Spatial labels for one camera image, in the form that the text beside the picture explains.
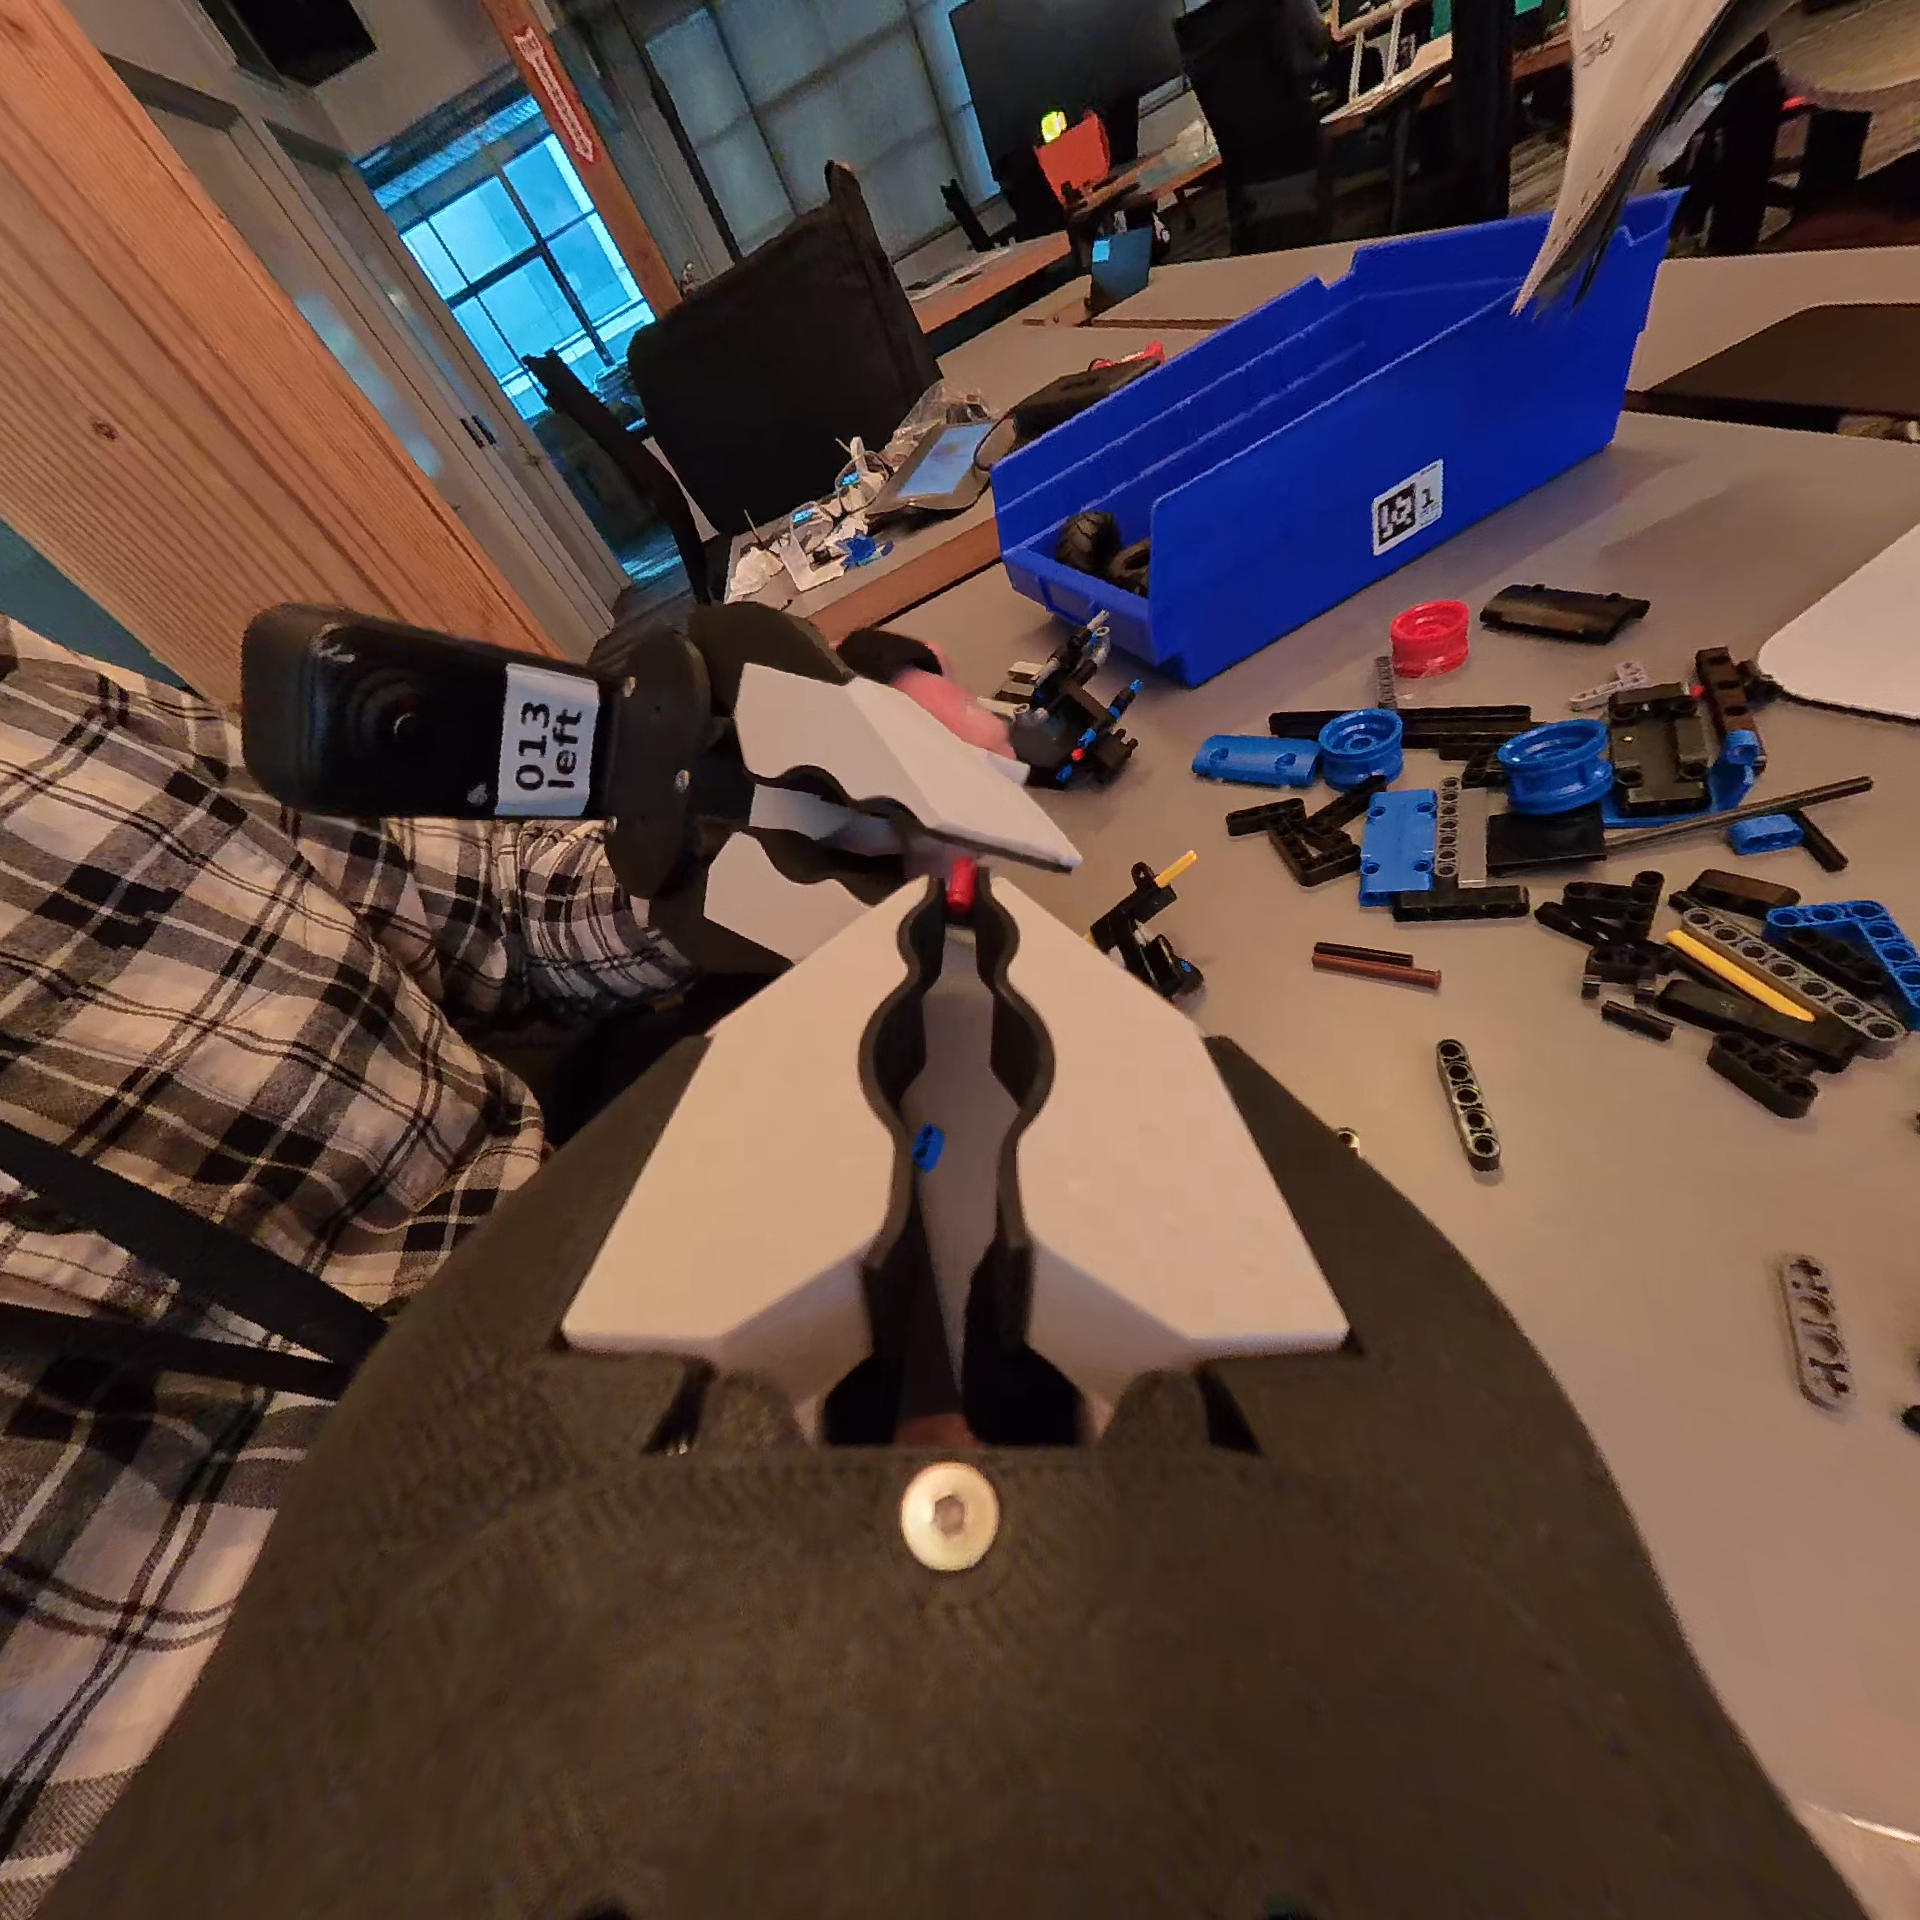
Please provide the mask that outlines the wooden edged table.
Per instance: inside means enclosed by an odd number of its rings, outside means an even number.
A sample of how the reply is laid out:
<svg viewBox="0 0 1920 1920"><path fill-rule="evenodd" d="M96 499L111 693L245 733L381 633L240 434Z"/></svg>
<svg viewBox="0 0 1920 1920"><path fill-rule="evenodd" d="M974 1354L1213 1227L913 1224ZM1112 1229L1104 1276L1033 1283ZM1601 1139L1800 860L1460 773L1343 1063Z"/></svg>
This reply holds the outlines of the wooden edged table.
<svg viewBox="0 0 1920 1920"><path fill-rule="evenodd" d="M1018 443L1010 409L1062 380L1104 381L1105 365L1143 361L1153 365L1196 344L1196 335L1164 328L997 328L944 360L944 372L959 394L980 399L997 428L986 459L997 463ZM784 562L754 592L751 605L791 613L825 639L840 640L856 629L878 629L1001 560L993 495L984 487L956 514L921 514L892 521L874 535L880 553L842 567L830 580L800 586Z"/></svg>

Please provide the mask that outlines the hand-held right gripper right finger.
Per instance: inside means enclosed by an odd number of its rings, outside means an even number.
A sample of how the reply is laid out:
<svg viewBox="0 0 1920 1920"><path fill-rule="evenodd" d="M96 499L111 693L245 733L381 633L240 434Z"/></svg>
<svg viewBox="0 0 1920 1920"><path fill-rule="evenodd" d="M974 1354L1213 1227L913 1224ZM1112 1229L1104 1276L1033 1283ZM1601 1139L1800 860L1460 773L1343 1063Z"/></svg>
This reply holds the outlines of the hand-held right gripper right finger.
<svg viewBox="0 0 1920 1920"><path fill-rule="evenodd" d="M967 1298L972 1432L1072 1445L1143 1377L1337 1352L1348 1315L1189 1015L1001 877L974 947L1015 1113Z"/></svg>

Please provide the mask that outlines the white book stand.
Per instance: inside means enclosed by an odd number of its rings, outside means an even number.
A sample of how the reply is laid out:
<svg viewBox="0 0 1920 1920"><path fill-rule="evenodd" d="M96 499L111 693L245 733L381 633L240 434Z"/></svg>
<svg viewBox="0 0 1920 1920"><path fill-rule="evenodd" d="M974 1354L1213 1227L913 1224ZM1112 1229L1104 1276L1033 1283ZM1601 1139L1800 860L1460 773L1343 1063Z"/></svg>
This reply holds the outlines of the white book stand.
<svg viewBox="0 0 1920 1920"><path fill-rule="evenodd" d="M1758 666L1804 704L1914 723L1917 529L1778 629Z"/></svg>

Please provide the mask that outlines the blue flat toy panel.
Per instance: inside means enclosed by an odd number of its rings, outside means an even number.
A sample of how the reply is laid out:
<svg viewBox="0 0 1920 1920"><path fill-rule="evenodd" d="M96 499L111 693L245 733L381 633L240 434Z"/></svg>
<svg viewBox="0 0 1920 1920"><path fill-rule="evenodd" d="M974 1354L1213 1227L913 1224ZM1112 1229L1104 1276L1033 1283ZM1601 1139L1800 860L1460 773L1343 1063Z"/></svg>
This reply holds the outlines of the blue flat toy panel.
<svg viewBox="0 0 1920 1920"><path fill-rule="evenodd" d="M1438 795L1429 786L1368 800L1360 835L1358 904L1389 908L1433 888Z"/></svg>

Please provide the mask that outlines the short black toy beam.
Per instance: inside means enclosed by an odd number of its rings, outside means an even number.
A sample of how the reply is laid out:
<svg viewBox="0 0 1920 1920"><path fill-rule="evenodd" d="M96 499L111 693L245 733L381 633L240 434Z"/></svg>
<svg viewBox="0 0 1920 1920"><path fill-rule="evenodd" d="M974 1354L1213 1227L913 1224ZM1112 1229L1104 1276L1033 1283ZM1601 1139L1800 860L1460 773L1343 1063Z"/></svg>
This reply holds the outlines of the short black toy beam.
<svg viewBox="0 0 1920 1920"><path fill-rule="evenodd" d="M1503 1162L1501 1139L1468 1048L1460 1040L1439 1040L1433 1063L1468 1165L1479 1177L1496 1175Z"/></svg>

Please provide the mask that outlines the black metal pole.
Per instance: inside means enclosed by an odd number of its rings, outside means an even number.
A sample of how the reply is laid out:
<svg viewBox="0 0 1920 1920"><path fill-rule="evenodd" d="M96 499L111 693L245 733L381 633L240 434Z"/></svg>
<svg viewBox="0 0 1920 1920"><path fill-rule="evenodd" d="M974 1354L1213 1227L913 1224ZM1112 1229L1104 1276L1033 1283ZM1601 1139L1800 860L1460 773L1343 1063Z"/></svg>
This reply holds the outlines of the black metal pole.
<svg viewBox="0 0 1920 1920"><path fill-rule="evenodd" d="M1512 3L1452 4L1453 224L1492 224L1509 212L1512 60Z"/></svg>

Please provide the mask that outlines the short grey toy beam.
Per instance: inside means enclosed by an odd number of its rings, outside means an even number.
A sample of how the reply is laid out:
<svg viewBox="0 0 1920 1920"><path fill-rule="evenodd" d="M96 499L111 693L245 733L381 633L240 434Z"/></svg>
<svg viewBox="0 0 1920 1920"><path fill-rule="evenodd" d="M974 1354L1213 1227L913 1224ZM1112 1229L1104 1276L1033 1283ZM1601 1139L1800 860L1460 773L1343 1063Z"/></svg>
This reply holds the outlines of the short grey toy beam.
<svg viewBox="0 0 1920 1920"><path fill-rule="evenodd" d="M1847 1412L1855 1380L1831 1272L1810 1256L1785 1256L1776 1283L1799 1395L1824 1412Z"/></svg>

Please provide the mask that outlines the open instruction booklet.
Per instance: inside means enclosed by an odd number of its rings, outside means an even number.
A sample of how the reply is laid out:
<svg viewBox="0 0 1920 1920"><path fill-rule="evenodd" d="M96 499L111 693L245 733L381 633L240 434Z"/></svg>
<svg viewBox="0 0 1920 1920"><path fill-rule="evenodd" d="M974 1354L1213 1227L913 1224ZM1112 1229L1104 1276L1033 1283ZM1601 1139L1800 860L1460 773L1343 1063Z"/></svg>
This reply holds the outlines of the open instruction booklet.
<svg viewBox="0 0 1920 1920"><path fill-rule="evenodd" d="M1568 164L1518 313L1584 297L1633 181L1670 124L1788 3L1570 3Z"/></svg>

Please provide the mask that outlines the pile of black toy beams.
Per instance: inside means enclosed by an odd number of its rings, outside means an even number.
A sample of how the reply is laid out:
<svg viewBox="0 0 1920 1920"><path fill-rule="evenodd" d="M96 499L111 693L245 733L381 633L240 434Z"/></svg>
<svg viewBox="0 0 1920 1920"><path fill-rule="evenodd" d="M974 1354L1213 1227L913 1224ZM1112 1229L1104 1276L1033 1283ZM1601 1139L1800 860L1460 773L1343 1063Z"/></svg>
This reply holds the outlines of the pile of black toy beams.
<svg viewBox="0 0 1920 1920"><path fill-rule="evenodd" d="M1645 872L1626 882L1573 880L1530 916L1581 949L1578 997L1604 1025L1647 1044L1695 1034L1705 1040L1705 1065L1725 1087L1773 1119L1804 1121L1829 1081L1889 1061L1917 1034L1764 935L1773 908L1842 900L1727 868L1703 868L1677 888ZM1672 929L1752 970L1815 1019L1773 1015L1693 972L1663 944Z"/></svg>

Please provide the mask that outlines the black angled toy frame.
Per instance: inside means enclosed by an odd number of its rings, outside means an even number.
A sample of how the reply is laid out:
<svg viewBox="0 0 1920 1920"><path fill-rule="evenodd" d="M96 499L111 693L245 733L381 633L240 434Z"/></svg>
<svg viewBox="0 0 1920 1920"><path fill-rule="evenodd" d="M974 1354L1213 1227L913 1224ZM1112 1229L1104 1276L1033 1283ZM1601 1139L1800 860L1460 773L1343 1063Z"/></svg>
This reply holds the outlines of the black angled toy frame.
<svg viewBox="0 0 1920 1920"><path fill-rule="evenodd" d="M1360 874L1360 843L1351 828L1362 823L1385 779L1372 777L1334 792L1321 808L1302 800L1279 800L1238 808L1226 815L1226 835L1262 836L1279 855L1286 874L1305 889Z"/></svg>

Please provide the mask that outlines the black toy brick assembly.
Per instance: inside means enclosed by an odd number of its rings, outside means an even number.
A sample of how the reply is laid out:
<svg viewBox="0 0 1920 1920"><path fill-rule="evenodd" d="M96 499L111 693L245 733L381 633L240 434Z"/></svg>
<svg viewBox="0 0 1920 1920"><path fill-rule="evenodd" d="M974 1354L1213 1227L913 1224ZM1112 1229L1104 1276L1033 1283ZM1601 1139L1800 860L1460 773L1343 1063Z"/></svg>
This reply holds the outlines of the black toy brick assembly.
<svg viewBox="0 0 1920 1920"><path fill-rule="evenodd" d="M1137 860L1132 868L1127 897L1087 929L1087 943L1098 953L1117 960L1134 980L1166 1001L1184 1001L1206 986L1199 967L1176 953L1168 935L1153 933L1149 925L1175 905L1173 882L1189 874L1196 860L1197 853L1186 850L1164 872L1153 872Z"/></svg>

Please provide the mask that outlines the black curved toy panel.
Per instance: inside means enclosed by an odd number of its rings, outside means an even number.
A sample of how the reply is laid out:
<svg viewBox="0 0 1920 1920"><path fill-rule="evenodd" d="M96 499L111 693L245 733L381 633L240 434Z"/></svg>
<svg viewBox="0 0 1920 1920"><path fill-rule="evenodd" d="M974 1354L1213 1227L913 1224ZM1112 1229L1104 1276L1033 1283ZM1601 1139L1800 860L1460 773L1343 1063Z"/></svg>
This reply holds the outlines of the black curved toy panel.
<svg viewBox="0 0 1920 1920"><path fill-rule="evenodd" d="M1482 604L1479 625L1492 633L1600 648L1616 642L1647 610L1647 599L1626 592L1510 584Z"/></svg>

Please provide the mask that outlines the person's left forearm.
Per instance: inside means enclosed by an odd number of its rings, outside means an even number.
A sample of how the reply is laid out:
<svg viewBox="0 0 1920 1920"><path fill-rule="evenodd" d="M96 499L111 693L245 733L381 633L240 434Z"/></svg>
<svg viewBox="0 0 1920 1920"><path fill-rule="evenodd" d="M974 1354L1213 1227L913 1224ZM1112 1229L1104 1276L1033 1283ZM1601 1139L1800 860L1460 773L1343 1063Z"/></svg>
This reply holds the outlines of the person's left forearm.
<svg viewBox="0 0 1920 1920"><path fill-rule="evenodd" d="M696 970L615 876L604 823L360 823L358 920L447 1018L604 1015Z"/></svg>

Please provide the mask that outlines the long black toy beam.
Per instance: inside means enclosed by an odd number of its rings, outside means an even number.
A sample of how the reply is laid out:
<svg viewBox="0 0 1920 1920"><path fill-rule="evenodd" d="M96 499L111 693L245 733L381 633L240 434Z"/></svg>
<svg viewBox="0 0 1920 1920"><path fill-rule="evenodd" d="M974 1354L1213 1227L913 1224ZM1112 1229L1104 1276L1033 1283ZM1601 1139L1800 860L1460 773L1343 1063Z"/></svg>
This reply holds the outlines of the long black toy beam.
<svg viewBox="0 0 1920 1920"><path fill-rule="evenodd" d="M1318 737L1334 721L1360 717L1368 709L1279 709L1265 716L1270 737ZM1500 743L1529 731L1535 721L1527 707L1401 707L1402 747L1465 762L1495 753Z"/></svg>

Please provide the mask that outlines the thin black toy axle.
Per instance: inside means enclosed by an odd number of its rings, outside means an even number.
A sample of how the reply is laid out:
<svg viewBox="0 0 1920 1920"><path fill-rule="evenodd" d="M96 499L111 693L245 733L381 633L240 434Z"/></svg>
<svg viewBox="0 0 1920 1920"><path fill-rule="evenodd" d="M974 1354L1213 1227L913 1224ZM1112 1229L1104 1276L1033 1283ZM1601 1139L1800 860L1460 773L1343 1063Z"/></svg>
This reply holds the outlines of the thin black toy axle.
<svg viewBox="0 0 1920 1920"><path fill-rule="evenodd" d="M1600 836L1600 848L1604 855L1623 855L1626 850L1641 848L1656 848L1668 845L1682 840L1688 840L1701 832L1721 832L1727 826L1746 826L1758 818L1768 818L1776 815L1789 815L1800 810L1815 810L1824 805L1833 805L1839 800L1860 799L1872 793L1877 786L1872 775L1850 775L1834 781L1815 784L1808 788L1797 788L1791 793L1778 793L1761 800L1748 800L1736 808L1725 808L1718 811L1697 811L1686 815L1666 823L1654 823L1647 828L1610 828Z"/></svg>

